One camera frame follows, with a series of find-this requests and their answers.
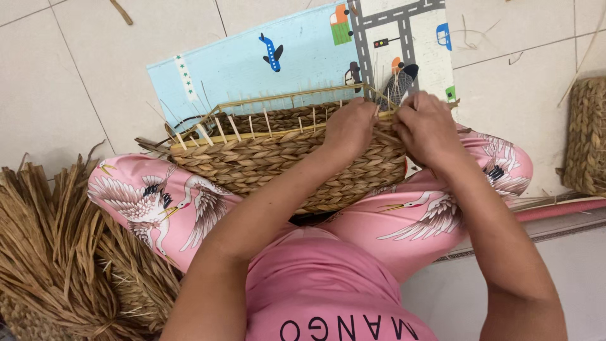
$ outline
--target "pink pants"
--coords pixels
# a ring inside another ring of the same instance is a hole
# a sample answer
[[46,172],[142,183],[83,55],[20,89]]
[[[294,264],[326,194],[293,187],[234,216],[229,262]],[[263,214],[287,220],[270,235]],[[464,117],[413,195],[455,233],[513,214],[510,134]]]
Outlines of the pink pants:
[[[505,202],[525,191],[533,167],[522,149],[476,132],[459,137]],[[103,161],[93,171],[89,189],[91,200],[184,272],[210,229],[242,201],[204,178],[145,155]],[[365,249],[404,282],[463,240],[462,217],[447,185],[426,169],[401,184],[375,189],[317,228]],[[297,228],[286,223],[284,231]]]

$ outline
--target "road illustration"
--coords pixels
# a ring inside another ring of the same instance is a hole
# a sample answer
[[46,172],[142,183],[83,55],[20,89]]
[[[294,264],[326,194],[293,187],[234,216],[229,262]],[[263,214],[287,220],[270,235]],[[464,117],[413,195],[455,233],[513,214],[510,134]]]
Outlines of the road illustration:
[[[388,77],[394,72],[394,66],[399,64],[399,68],[395,70],[397,71],[409,64],[419,64],[415,57],[415,48],[413,47],[414,28],[411,27],[411,18],[434,10],[445,9],[446,5],[444,0],[420,0],[414,2],[411,0],[395,0],[393,2],[405,4],[384,12],[364,16],[364,8],[360,1],[350,0],[348,3],[350,8],[353,5],[356,9],[356,11],[350,11],[349,15],[359,58],[361,78],[363,81],[371,85],[375,84],[378,89],[381,89],[387,82]],[[437,35],[436,42],[439,45],[443,45],[444,49],[447,48],[446,42],[448,43],[448,47],[450,47],[450,37],[447,29],[445,32],[437,32],[436,29],[440,30],[438,26],[434,26],[431,33]],[[419,76],[422,76],[423,68],[421,67],[420,70]],[[409,92],[416,92],[418,90],[419,80],[417,79],[409,88]]]

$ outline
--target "crane print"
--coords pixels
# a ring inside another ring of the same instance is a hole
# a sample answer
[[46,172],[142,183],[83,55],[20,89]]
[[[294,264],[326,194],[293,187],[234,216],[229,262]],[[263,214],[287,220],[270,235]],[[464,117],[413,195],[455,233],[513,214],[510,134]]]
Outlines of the crane print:
[[[198,190],[195,198],[191,195],[192,190]],[[199,175],[192,175],[185,182],[185,198],[176,206],[160,212],[160,214],[167,214],[163,219],[164,221],[177,213],[178,210],[194,204],[196,208],[196,222],[187,242],[181,248],[181,252],[187,250],[188,247],[195,248],[200,240],[206,237],[217,221],[225,215],[227,210],[223,198],[224,195],[233,195],[233,193],[226,191]]]
[[[510,175],[513,169],[520,166],[516,159],[514,145],[487,134],[478,134],[478,137],[488,142],[482,149],[490,159],[482,170],[490,185],[494,187],[494,190],[505,202],[522,195],[530,184],[530,178],[522,176],[513,178]],[[502,158],[498,157],[501,151],[504,152],[504,157]],[[421,207],[428,202],[425,214],[416,223],[408,225],[392,234],[380,236],[377,239],[384,240],[395,237],[393,240],[403,240],[412,235],[414,237],[411,241],[421,237],[426,239],[431,236],[437,236],[442,232],[450,233],[462,223],[463,212],[457,206],[456,199],[452,194],[444,191],[425,191],[417,200],[404,204],[385,205],[381,207],[385,209],[380,212]]]
[[[95,177],[96,183],[89,183],[88,197],[92,202],[104,202],[127,220],[127,228],[135,237],[143,241],[150,249],[154,247],[170,263],[176,265],[164,248],[162,241],[168,234],[168,220],[161,215],[173,201],[166,193],[168,178],[177,169],[174,164],[167,169],[164,179],[145,175],[142,177],[145,186],[135,189],[132,185],[112,178]],[[157,229],[160,235],[153,241],[152,230]]]

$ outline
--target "woman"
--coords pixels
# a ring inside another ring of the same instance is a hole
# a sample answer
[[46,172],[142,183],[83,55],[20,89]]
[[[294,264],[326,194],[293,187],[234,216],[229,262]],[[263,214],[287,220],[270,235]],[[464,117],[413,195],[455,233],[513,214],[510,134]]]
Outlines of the woman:
[[91,198],[187,271],[162,340],[435,340],[401,307],[398,282],[467,234],[488,286],[481,339],[567,338],[545,264],[503,202],[528,185],[528,156],[458,131],[433,95],[407,98],[393,128],[437,178],[422,170],[315,228],[288,222],[366,150],[374,111],[351,101],[328,121],[320,148],[245,200],[165,161],[101,164]]

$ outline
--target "airplane illustration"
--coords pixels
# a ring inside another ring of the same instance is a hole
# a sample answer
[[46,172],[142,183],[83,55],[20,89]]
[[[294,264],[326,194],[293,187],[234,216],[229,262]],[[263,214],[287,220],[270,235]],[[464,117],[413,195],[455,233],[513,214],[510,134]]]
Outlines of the airplane illustration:
[[267,56],[263,56],[263,60],[267,62],[271,66],[271,69],[275,72],[280,72],[280,56],[284,51],[284,46],[280,45],[277,49],[273,47],[273,41],[270,38],[266,37],[261,33],[259,40],[264,42],[267,47]]

